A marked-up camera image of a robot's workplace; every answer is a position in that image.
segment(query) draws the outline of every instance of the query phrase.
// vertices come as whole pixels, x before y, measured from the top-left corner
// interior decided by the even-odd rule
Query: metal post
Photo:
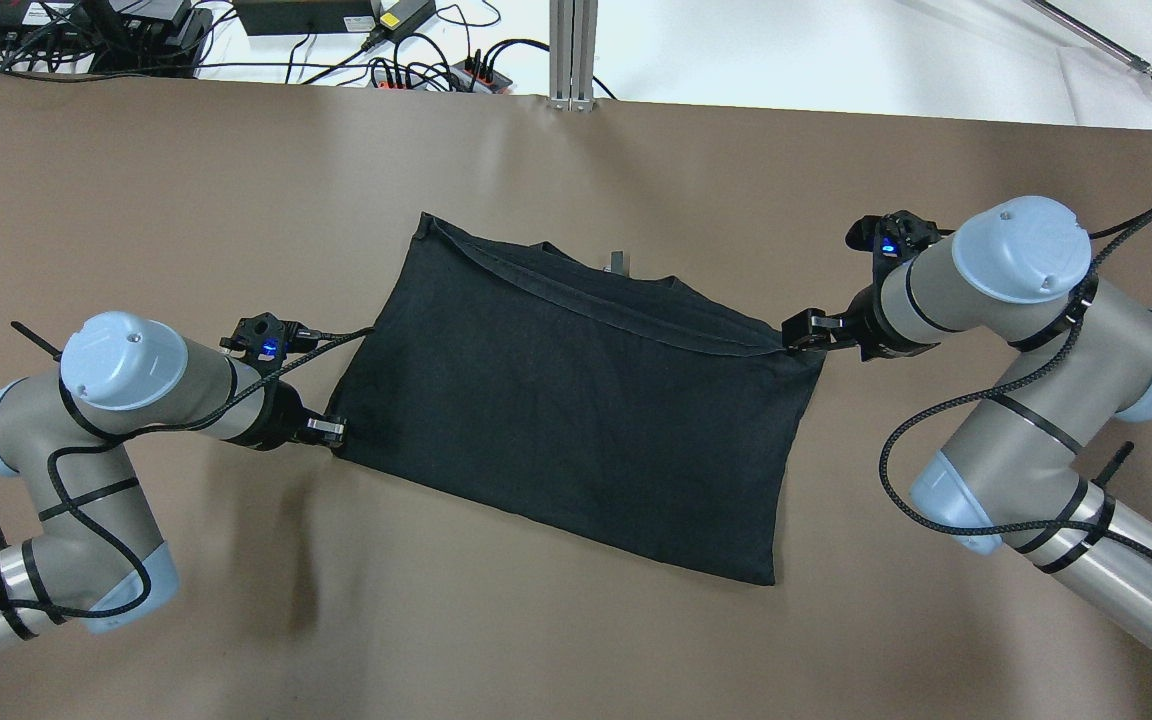
[[[598,0],[550,0],[550,105],[594,108]]]

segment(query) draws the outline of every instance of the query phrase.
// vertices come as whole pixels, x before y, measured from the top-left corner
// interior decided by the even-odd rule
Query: white label
[[[20,24],[24,24],[24,26],[45,26],[45,24],[53,20],[52,15],[68,13],[73,6],[74,3],[29,3],[29,8],[24,12],[24,18],[20,21]],[[48,8],[51,8],[51,13],[47,13]]]
[[[346,15],[342,20],[346,32],[371,32],[376,29],[376,18],[371,15]]]

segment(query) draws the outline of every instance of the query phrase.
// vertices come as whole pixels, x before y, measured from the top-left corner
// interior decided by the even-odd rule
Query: robotic arm
[[[995,388],[922,415],[984,400],[915,480],[918,511],[892,491],[886,462],[920,416],[884,447],[884,486],[969,550],[1009,544],[1152,647],[1152,524],[1108,495],[1108,473],[1069,468],[1107,420],[1152,419],[1152,310],[1097,276],[1105,252],[1092,260],[1059,202],[1020,197],[942,234],[909,213],[857,222],[847,243],[872,252],[874,282],[842,314],[786,320],[786,346],[905,357],[984,325],[1018,348]]]
[[[256,450],[339,446],[343,422],[306,410],[278,377],[293,369],[289,354],[308,354],[300,364],[366,333],[332,336],[260,314],[221,340],[222,355],[128,313],[91,318],[63,354],[22,332],[60,369],[0,389],[0,475],[24,479],[41,521],[18,547],[0,530],[0,650],[70,616],[106,632],[177,591],[126,439],[197,429]]]

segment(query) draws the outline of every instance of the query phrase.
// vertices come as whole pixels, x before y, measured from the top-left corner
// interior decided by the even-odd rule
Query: folded black cloth
[[[772,584],[824,354],[676,278],[420,219],[331,414],[338,455],[682,568]]]

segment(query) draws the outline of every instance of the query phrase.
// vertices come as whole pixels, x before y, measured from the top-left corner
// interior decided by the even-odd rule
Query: black velcro strap
[[[1069,502],[1064,503],[1064,509],[1061,510],[1059,515],[1056,515],[1056,520],[1073,518],[1074,511],[1078,510],[1079,505],[1083,505],[1084,497],[1087,497],[1087,480],[1079,478],[1078,487],[1074,488],[1074,495],[1069,498]],[[1032,539],[1032,541],[1028,541],[1023,544],[1023,546],[1017,547],[1016,552],[1021,553],[1021,555],[1024,555],[1024,553],[1037,551],[1039,547],[1043,546],[1044,543],[1049,541],[1049,539],[1052,539],[1052,536],[1055,536],[1055,533],[1059,532],[1060,528],[1056,525],[1052,525],[1051,528],[1047,528],[1046,530],[1043,530],[1043,532],[1034,536],[1034,539]]]
[[[3,583],[3,567],[0,564],[0,612],[3,614],[3,620],[8,621],[8,626],[12,626],[12,631],[18,638],[32,641],[32,638],[38,637],[37,632],[29,629],[29,626],[24,624],[24,620],[20,619],[20,613],[15,611],[15,607],[12,607],[9,600],[8,585]]]
[[[41,584],[38,564],[33,561],[33,538],[29,538],[26,541],[20,544],[20,555],[24,559],[24,573],[29,575],[29,586],[33,589],[33,594],[38,598],[38,602],[51,604],[51,596],[47,594],[47,589]],[[55,611],[47,611],[47,617],[56,626],[68,620],[68,617]]]
[[[1092,550],[1093,544],[1100,541],[1105,537],[1106,530],[1111,529],[1111,520],[1114,520],[1114,507],[1116,505],[1117,501],[1114,500],[1113,495],[1106,495],[1105,502],[1101,505],[1101,514],[1096,520],[1096,528],[1091,532],[1087,532],[1087,537],[1083,538],[1083,541],[1075,544],[1074,547],[1070,547],[1069,552],[1066,552],[1064,555],[1047,564],[1039,564],[1038,569],[1048,575],[1060,573],[1064,568],[1069,568],[1075,560],[1082,558],[1084,552]]]
[[[74,418],[78,423],[78,427],[86,430],[88,433],[99,437],[105,442],[119,444],[127,439],[124,435],[106,433],[105,430],[98,429],[91,420],[84,418],[83,414],[78,410],[78,406],[74,404],[74,395],[70,395],[69,388],[65,387],[65,381],[60,381],[60,402],[63,402],[65,410],[69,414],[70,418]]]
[[[59,505],[52,505],[48,509],[44,511],[38,511],[38,520],[46,521],[52,520],[56,515],[65,515],[66,511],[77,509],[88,502],[94,502],[100,500],[103,497],[114,495],[115,492],[123,492],[124,488],[134,488],[141,484],[141,480],[136,478],[128,478],[124,480],[119,480],[109,486],[101,488],[93,488],[91,492],[84,492],[83,495],[70,498],[69,502],[61,502]]]
[[[1066,433],[1064,430],[1062,429],[1058,429],[1056,424],[1052,423],[1052,420],[1043,418],[1043,416],[1039,414],[1034,414],[1033,410],[1030,410],[1029,407],[1023,406],[1015,397],[1009,397],[1006,395],[995,395],[993,397],[990,397],[990,400],[995,401],[999,406],[1006,407],[1007,410],[1011,410],[1013,414],[1020,415],[1021,418],[1024,418],[1026,423],[1033,425],[1033,427],[1037,427],[1041,430],[1044,433],[1049,434],[1053,439],[1055,439],[1056,442],[1060,442],[1066,448],[1069,448],[1069,452],[1073,452],[1074,455],[1078,455],[1079,452],[1083,452],[1082,444],[1076,441],[1076,439],[1074,439],[1073,435]]]
[[[905,300],[909,300],[909,306],[914,308],[914,312],[918,314],[924,323],[932,325],[933,328],[937,328],[942,333],[963,332],[963,331],[955,331],[952,328],[947,328],[945,327],[945,325],[937,323],[937,320],[929,318],[927,313],[923,313],[922,306],[918,306],[918,301],[914,300],[914,285],[910,283],[910,276],[912,274],[914,274],[914,265],[910,264],[909,270],[905,270]]]
[[[1061,314],[1056,316],[1055,320],[1047,323],[1047,327],[1032,334],[1032,336],[1024,338],[1024,340],[1018,340],[1015,342],[1009,342],[1007,344],[1015,347],[1016,350],[1022,353],[1029,353],[1030,350],[1038,350],[1043,347],[1059,338],[1061,333],[1064,333],[1074,325],[1083,323],[1083,314],[1087,313],[1087,308],[1092,306],[1092,301],[1096,300],[1096,288],[1100,287],[1101,279],[1097,275],[1091,275],[1087,279],[1087,288],[1083,291],[1076,291],[1073,297],[1069,298],[1069,305],[1064,306]]]

